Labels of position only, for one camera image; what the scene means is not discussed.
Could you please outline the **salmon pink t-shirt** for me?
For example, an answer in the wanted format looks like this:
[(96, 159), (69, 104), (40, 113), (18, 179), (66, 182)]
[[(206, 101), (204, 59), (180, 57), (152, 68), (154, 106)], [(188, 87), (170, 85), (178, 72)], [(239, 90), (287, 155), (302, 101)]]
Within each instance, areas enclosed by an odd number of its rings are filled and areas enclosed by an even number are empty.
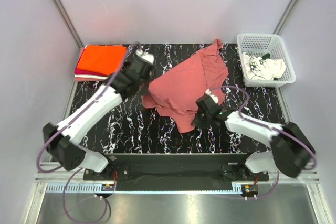
[(222, 47), (223, 43), (215, 39), (210, 46), (150, 82), (149, 94), (142, 97), (143, 106), (172, 118), (180, 133), (194, 130), (196, 100), (206, 90), (220, 87), (229, 75), (219, 53)]

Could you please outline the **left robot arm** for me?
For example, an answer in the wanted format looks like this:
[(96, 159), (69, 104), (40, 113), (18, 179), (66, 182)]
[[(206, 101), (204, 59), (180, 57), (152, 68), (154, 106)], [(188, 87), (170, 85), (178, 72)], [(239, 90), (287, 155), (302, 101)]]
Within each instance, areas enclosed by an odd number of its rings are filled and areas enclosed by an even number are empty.
[(57, 125), (47, 123), (43, 127), (43, 150), (67, 171), (83, 168), (103, 180), (109, 179), (113, 175), (113, 160), (80, 146), (80, 142), (107, 113), (147, 87), (153, 70), (154, 56), (138, 49), (130, 65), (111, 74), (72, 115)]

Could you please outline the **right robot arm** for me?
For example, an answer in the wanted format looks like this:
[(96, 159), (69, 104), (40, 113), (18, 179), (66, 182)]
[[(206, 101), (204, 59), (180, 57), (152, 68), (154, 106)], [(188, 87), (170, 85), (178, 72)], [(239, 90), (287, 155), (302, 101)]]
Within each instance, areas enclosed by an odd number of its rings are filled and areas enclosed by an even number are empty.
[(196, 105), (195, 127), (218, 125), (227, 131), (257, 140), (269, 148), (268, 151), (254, 152), (243, 158), (238, 173), (244, 180), (250, 180), (261, 172), (281, 172), (296, 178), (316, 153), (300, 127), (293, 122), (286, 125), (269, 123), (229, 110), (219, 104), (218, 97), (211, 92), (197, 99)]

